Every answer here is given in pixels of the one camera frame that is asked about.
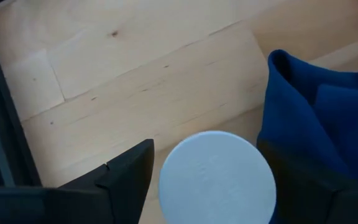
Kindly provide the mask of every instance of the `wooden floor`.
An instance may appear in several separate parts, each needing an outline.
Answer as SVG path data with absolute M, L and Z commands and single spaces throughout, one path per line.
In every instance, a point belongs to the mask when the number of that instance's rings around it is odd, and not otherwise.
M 181 139 L 222 129 L 255 142 L 273 49 L 358 71 L 358 0 L 0 4 L 0 63 L 42 182 L 153 138 L 141 223 L 163 223 L 158 172 Z

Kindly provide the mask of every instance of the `white circular object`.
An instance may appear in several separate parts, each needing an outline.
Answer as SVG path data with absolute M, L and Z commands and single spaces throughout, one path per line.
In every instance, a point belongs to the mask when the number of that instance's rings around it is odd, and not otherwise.
M 261 153 L 222 131 L 179 143 L 161 169 L 158 193 L 168 224 L 268 224 L 276 202 L 274 177 Z

